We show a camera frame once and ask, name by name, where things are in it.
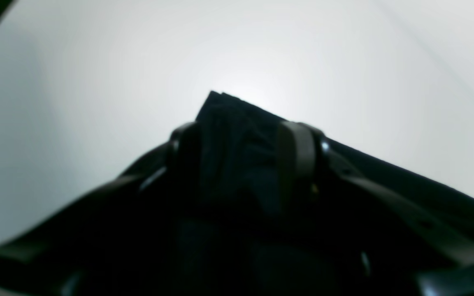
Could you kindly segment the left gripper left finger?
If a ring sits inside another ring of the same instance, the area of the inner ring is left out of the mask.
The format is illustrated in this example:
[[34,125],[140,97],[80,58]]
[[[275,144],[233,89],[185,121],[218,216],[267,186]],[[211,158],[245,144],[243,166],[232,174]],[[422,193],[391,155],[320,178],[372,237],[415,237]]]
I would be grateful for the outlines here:
[[0,288],[31,296],[144,294],[196,194],[200,125],[186,123],[108,182],[0,244]]

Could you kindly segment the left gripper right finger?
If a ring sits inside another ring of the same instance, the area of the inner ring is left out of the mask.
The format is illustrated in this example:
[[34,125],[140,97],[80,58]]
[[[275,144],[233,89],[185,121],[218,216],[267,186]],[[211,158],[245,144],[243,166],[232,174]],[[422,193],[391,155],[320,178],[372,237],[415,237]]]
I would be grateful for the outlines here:
[[313,126],[278,125],[282,211],[335,261],[340,295],[474,296],[474,240],[357,172]]

